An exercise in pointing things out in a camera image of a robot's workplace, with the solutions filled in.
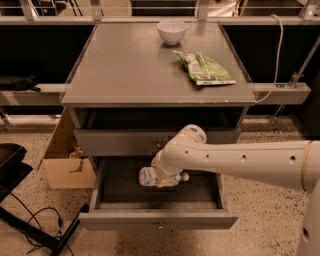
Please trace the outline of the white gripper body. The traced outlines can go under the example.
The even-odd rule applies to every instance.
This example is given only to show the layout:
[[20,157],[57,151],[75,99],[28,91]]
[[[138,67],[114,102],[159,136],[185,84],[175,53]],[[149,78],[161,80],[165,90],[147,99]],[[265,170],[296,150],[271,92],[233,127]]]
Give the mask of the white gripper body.
[[181,168],[174,167],[165,159],[163,150],[155,156],[155,169],[157,174],[164,178],[174,177],[182,172]]

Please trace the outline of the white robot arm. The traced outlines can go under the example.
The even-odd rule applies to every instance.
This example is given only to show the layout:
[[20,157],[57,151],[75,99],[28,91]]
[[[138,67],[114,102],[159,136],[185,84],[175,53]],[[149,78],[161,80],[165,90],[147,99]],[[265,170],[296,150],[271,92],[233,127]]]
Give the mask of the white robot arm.
[[209,144],[196,125],[184,127],[157,153],[151,171],[172,186],[184,170],[208,171],[311,194],[297,256],[320,256],[320,142]]

